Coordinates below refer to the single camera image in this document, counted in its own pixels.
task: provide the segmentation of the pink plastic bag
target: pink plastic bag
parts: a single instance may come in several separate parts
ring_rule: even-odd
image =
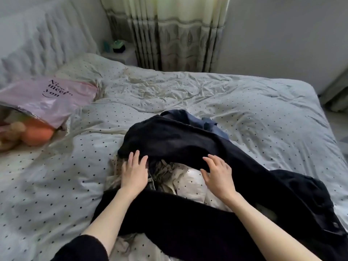
[[[0,104],[15,108],[58,128],[77,108],[89,105],[98,89],[61,78],[33,78],[0,90]]]

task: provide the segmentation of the headboard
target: headboard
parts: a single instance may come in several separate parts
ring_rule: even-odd
[[[71,0],[51,0],[0,18],[0,88],[14,80],[51,75],[82,53],[99,53]]]

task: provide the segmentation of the black sleeve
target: black sleeve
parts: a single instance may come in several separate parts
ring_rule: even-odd
[[[108,261],[102,243],[90,235],[80,235],[64,245],[51,261]]]

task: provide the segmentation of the white bedsheet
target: white bedsheet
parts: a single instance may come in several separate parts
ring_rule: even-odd
[[[5,163],[16,159],[8,156],[1,162],[1,260],[49,260],[79,235],[92,218],[107,176],[113,174],[114,154],[128,128],[168,109],[182,108],[214,119],[235,145],[267,169],[281,168],[322,180],[348,229],[348,168],[309,84],[163,73],[127,67],[94,54],[69,63],[57,76],[96,83],[99,99],[76,111],[65,124],[66,135],[37,158],[27,157],[26,167],[13,163],[10,173]],[[199,174],[186,172],[179,184],[185,186],[185,182],[194,185],[179,195],[198,199],[199,194],[212,206],[223,207],[201,186]],[[144,235],[136,236],[131,247],[118,240],[115,257],[174,260]]]

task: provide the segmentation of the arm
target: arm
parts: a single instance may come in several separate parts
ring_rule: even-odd
[[[115,244],[121,224],[132,201],[148,183],[145,168],[148,157],[144,156],[139,164],[139,151],[129,154],[128,162],[122,165],[121,188],[114,199],[82,233],[97,238],[105,247],[108,256]]]
[[[267,261],[320,261],[236,192],[232,169],[221,158],[208,155],[203,159],[210,168],[210,174],[200,170],[207,187],[236,214]]]

